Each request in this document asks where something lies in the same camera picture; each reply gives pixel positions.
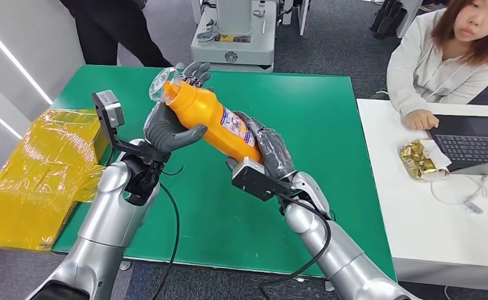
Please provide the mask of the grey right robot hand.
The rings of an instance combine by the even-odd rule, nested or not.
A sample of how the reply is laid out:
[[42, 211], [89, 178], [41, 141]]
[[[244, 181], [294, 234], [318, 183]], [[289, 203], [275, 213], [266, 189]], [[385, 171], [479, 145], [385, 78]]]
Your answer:
[[281, 135], [244, 112], [234, 113], [251, 129], [262, 155], [261, 165], [265, 168], [265, 174], [272, 179], [291, 182], [296, 170]]

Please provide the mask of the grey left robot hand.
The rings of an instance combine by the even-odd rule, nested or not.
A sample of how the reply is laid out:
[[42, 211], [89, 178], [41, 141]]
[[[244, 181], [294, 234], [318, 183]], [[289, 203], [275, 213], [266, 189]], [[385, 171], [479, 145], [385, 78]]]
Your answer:
[[[193, 62], [184, 68], [180, 79], [200, 88], [211, 77], [209, 69], [208, 62]], [[204, 124], [187, 129], [180, 123], [172, 109], [166, 104], [157, 102], [145, 121], [143, 132], [145, 140], [155, 149], [170, 153], [201, 140], [207, 129]]]

